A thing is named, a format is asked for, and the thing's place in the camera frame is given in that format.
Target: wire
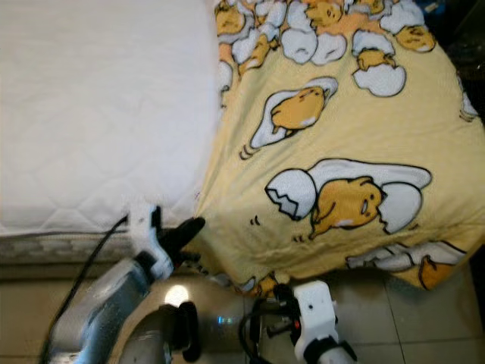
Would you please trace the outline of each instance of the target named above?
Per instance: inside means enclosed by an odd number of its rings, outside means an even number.
[[[113,235],[113,233],[120,227],[120,225],[125,224],[128,222],[128,216],[125,216],[119,222],[113,225],[113,227],[104,235],[104,237],[99,241],[96,248],[92,251],[91,255],[89,256],[88,260],[84,263],[83,269],[77,276],[72,288],[70,289],[69,294],[64,299],[64,302],[61,305],[61,308],[56,313],[54,319],[52,320],[51,325],[49,326],[47,336],[45,338],[44,344],[42,346],[42,352],[40,353],[39,364],[48,364],[49,360],[49,352],[51,349],[51,340],[52,340],[52,331],[55,325],[58,323],[61,316],[66,312],[67,308],[69,307],[70,303],[72,302],[74,296],[76,295],[77,291],[79,290],[80,285],[83,283],[84,279],[86,278],[87,272],[91,265],[94,263],[96,256],[99,254],[99,251],[102,247],[106,244],[108,239]]]
[[[238,330],[238,336],[239,336],[239,343],[242,346],[242,349],[246,352],[246,354],[250,358],[250,363],[251,364],[271,364],[268,362],[266,359],[262,358],[259,356],[257,353],[253,353],[251,349],[249,349],[248,343],[246,342],[246,334],[245,334],[245,326],[246,322],[253,318],[253,317],[260,317],[263,315],[281,315],[282,310],[274,310],[274,309],[260,309],[258,311],[250,312],[247,315],[243,316],[241,319],[241,322],[239,323],[239,330]]]

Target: white mattress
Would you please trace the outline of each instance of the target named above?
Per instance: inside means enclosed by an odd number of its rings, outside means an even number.
[[[3,0],[0,235],[192,216],[217,129],[203,0]]]

